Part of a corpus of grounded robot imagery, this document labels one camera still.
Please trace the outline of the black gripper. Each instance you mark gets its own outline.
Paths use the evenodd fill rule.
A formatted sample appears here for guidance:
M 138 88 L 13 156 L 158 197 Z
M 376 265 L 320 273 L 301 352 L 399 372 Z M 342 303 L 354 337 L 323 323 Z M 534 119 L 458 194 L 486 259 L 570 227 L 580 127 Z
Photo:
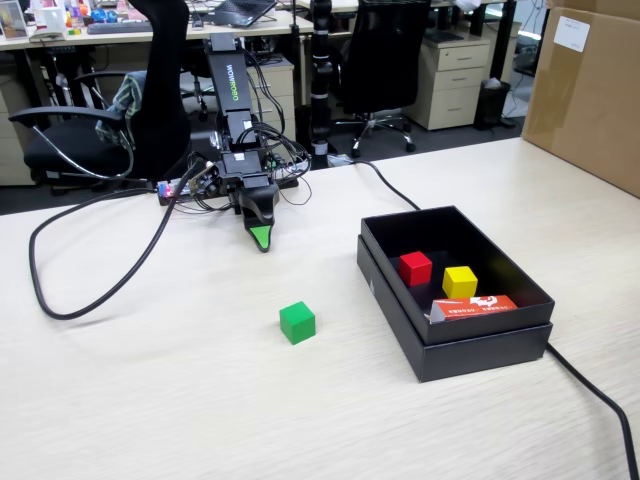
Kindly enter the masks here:
M 279 189 L 263 170 L 259 152 L 223 153 L 217 168 L 220 191 L 241 210 L 245 229 L 259 251 L 267 253 Z

